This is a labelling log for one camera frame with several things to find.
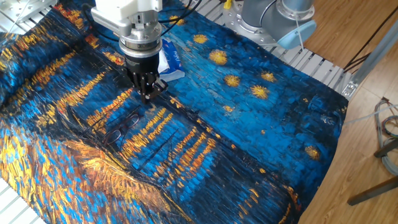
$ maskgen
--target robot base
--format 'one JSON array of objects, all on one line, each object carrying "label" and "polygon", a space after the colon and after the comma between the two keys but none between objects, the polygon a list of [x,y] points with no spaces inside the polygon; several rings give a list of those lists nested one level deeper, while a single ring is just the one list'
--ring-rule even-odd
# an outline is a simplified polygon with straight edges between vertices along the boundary
[{"label": "robot base", "polygon": [[223,9],[223,22],[225,26],[243,35],[263,48],[277,47],[277,42],[263,28],[253,27],[242,19],[243,2],[232,1],[230,9]]},{"label": "robot base", "polygon": [[58,0],[0,0],[0,12],[17,23],[25,22]]}]

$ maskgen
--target eyeglasses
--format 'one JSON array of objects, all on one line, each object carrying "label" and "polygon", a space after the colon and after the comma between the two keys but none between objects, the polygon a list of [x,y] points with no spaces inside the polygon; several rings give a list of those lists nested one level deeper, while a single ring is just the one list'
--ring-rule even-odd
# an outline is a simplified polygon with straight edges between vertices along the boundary
[{"label": "eyeglasses", "polygon": [[115,126],[112,130],[105,134],[103,139],[103,144],[108,146],[110,144],[115,143],[120,137],[123,135],[122,142],[126,137],[126,134],[129,129],[134,127],[138,121],[140,120],[140,116],[137,113],[139,106],[134,109],[131,113],[127,115],[127,117],[120,122],[117,126]]}]

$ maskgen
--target wire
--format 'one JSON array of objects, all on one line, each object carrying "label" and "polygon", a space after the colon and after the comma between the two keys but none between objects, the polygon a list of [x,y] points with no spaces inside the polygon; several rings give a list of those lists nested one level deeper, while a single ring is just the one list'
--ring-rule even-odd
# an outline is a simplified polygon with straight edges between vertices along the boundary
[{"label": "wire", "polygon": [[175,18],[175,19],[167,19],[167,20],[165,20],[165,21],[159,21],[159,22],[160,22],[160,23],[168,23],[168,22],[175,22],[175,21],[179,21],[179,20],[181,20],[181,19],[184,19],[185,17],[187,17],[187,16],[189,16],[191,13],[193,13],[197,7],[199,7],[201,1],[202,1],[202,0],[199,0],[199,1],[197,2],[197,4],[195,5],[195,7],[193,7],[193,8],[188,12],[188,14],[186,14],[186,15],[183,14],[181,17],[178,17],[178,18]]},{"label": "wire", "polygon": [[[395,105],[392,105],[388,108],[384,108],[383,110],[379,110],[380,106],[387,103],[388,105],[391,105],[391,103],[389,103],[387,100],[381,100],[376,107],[374,108],[375,112],[381,112],[384,111],[386,109],[389,108],[395,108],[397,110],[397,108],[395,107]],[[379,146],[380,148],[383,148],[386,144],[389,144],[391,141],[394,140],[394,138],[388,138],[385,141],[383,141],[383,137],[382,137],[382,125],[380,124],[380,118],[379,118],[379,114],[376,114],[376,125],[377,125],[377,138],[379,140]],[[386,167],[386,169],[393,175],[398,176],[398,167],[390,160],[390,158],[388,157],[388,155],[385,155],[383,157],[381,157],[381,161],[384,164],[384,167]]]},{"label": "wire", "polygon": [[87,4],[87,3],[84,3],[84,4],[81,5],[81,11],[82,11],[82,13],[83,13],[85,19],[87,19],[87,21],[88,21],[88,23],[90,24],[90,26],[93,28],[93,30],[94,30],[95,32],[97,32],[99,35],[105,37],[106,39],[112,40],[112,41],[115,41],[115,42],[119,42],[118,39],[114,39],[114,38],[112,38],[112,37],[108,37],[107,35],[105,35],[105,34],[103,34],[102,32],[100,32],[100,31],[94,26],[93,22],[88,18],[87,13],[86,13],[86,10],[87,10],[87,9],[90,10],[90,9],[92,9],[93,7],[94,7],[94,6],[91,6],[91,5]]},{"label": "wire", "polygon": [[373,33],[373,35],[369,38],[369,40],[362,46],[362,48],[356,53],[356,55],[347,63],[347,65],[343,68],[343,70],[346,70],[350,65],[352,65],[353,60],[365,49],[365,47],[370,43],[370,41],[373,40],[374,36],[380,31],[380,29],[384,26],[384,24],[398,11],[398,6],[387,16],[387,18],[380,24],[380,26],[376,29],[376,31]]},{"label": "wire", "polygon": [[301,49],[304,51],[304,44],[303,44],[303,39],[301,38],[299,20],[297,19],[297,17],[298,17],[297,12],[294,12],[294,16],[295,16],[295,20],[296,20],[298,38],[300,39]]},{"label": "wire", "polygon": [[[183,12],[183,14],[182,14],[182,16],[180,16],[179,18],[177,18],[177,20],[173,23],[173,25],[171,25],[169,28],[167,28],[167,30],[165,30],[161,36],[165,35],[168,31],[170,31],[171,29],[173,29],[173,27],[175,27],[175,25],[177,25],[177,23],[183,18],[183,16],[185,15],[185,13],[187,13],[188,8],[191,6],[191,3],[192,3],[192,0],[189,0],[189,3],[188,3],[188,5],[186,6],[186,8],[185,8],[185,10],[184,10],[184,12]],[[201,0],[198,1],[198,3],[195,5],[195,7],[194,7],[190,12],[194,11],[194,10],[199,6],[200,3],[201,3]]]},{"label": "wire", "polygon": [[367,116],[365,116],[365,117],[362,117],[362,118],[358,118],[358,119],[355,119],[355,120],[352,120],[352,121],[345,122],[344,125],[353,124],[353,123],[356,123],[356,122],[358,122],[358,121],[362,121],[362,120],[364,120],[364,119],[368,119],[368,118],[370,118],[370,117],[372,117],[372,116],[374,116],[374,115],[377,115],[377,114],[379,114],[379,113],[381,113],[381,112],[383,112],[383,111],[385,111],[385,110],[388,110],[388,109],[391,109],[391,108],[395,108],[395,107],[397,107],[397,106],[398,106],[398,105],[391,105],[391,106],[389,106],[389,107],[387,107],[387,108],[378,110],[378,111],[376,111],[376,112],[374,112],[374,113],[372,113],[372,114],[369,114],[369,115],[367,115]]},{"label": "wire", "polygon": [[351,69],[357,67],[358,65],[360,65],[361,63],[363,63],[364,61],[366,61],[366,58],[362,58],[360,59],[357,63],[355,63],[354,65],[350,66],[350,68],[347,68],[344,73],[349,72]]},{"label": "wire", "polygon": [[398,134],[394,134],[392,132],[390,132],[387,127],[386,124],[390,121],[398,121],[398,116],[394,115],[394,116],[390,116],[388,118],[386,118],[382,123],[381,123],[381,128],[383,130],[383,132],[385,132],[386,134],[390,135],[391,137],[394,138],[398,138]]},{"label": "wire", "polygon": [[360,61],[360,60],[362,60],[362,59],[364,59],[364,58],[368,58],[370,54],[371,54],[371,53],[368,53],[367,55],[365,55],[365,56],[363,56],[363,57],[360,57],[360,58],[356,59],[356,60],[353,61],[352,63],[358,62],[358,61]]}]

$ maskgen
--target fabric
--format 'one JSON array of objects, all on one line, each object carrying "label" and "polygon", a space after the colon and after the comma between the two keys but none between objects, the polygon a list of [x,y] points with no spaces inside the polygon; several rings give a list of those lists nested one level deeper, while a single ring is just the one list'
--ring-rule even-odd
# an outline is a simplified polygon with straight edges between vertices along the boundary
[{"label": "fabric", "polygon": [[[142,105],[83,2],[1,34],[1,177],[47,223],[297,223],[347,100],[194,12],[166,35],[186,77]],[[183,7],[168,5],[161,19]]]}]

